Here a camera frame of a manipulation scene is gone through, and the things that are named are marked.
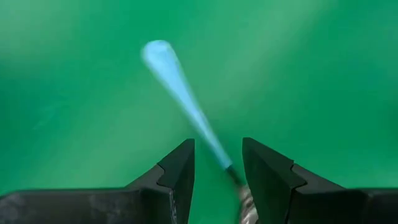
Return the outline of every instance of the green background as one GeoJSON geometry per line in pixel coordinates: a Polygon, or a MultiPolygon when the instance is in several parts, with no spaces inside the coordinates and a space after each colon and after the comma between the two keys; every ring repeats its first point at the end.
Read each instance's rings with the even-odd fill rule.
{"type": "Polygon", "coordinates": [[[345,187],[398,186],[398,1],[0,0],[0,194],[121,187],[196,141],[190,223],[233,187],[140,58],[168,40],[240,173],[250,136],[345,187]]]}

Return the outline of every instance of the black metal tool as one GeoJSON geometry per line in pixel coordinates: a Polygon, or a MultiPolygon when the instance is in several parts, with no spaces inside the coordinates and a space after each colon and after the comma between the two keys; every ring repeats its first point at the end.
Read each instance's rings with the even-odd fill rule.
{"type": "Polygon", "coordinates": [[[260,223],[398,223],[398,189],[346,189],[251,138],[243,160],[260,223]]]}
{"type": "MultiPolygon", "coordinates": [[[[4,195],[0,223],[188,223],[195,178],[193,151],[193,140],[186,140],[121,189],[4,195]]],[[[248,187],[241,191],[241,223],[398,223],[398,189],[346,189],[251,138],[243,139],[243,159],[248,187]]]]}
{"type": "Polygon", "coordinates": [[[188,223],[195,178],[188,139],[120,189],[26,190],[0,197],[1,224],[188,223]]]}

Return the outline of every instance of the light blue rod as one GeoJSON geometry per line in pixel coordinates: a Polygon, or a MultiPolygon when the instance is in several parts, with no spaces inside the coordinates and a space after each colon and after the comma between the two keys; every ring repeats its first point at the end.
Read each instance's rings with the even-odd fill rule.
{"type": "Polygon", "coordinates": [[[197,131],[210,145],[220,166],[227,169],[232,161],[211,129],[190,90],[180,62],[171,47],[164,40],[155,40],[145,45],[142,58],[152,73],[183,108],[197,131]]]}

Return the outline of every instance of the metal tip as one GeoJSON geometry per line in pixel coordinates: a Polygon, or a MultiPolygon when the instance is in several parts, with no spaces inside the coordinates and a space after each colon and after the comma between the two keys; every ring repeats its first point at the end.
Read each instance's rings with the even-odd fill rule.
{"type": "Polygon", "coordinates": [[[253,201],[253,196],[247,185],[239,191],[239,199],[241,201],[241,209],[239,214],[239,224],[255,224],[258,223],[259,216],[253,201]]]}

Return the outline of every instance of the black metal jaw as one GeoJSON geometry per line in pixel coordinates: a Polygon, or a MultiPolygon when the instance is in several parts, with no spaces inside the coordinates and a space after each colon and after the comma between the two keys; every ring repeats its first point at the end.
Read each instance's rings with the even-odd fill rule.
{"type": "Polygon", "coordinates": [[[345,189],[251,138],[243,159],[260,223],[398,223],[398,189],[345,189]]]}
{"type": "Polygon", "coordinates": [[[188,223],[195,143],[187,139],[120,189],[28,190],[0,197],[4,224],[188,223]]]}

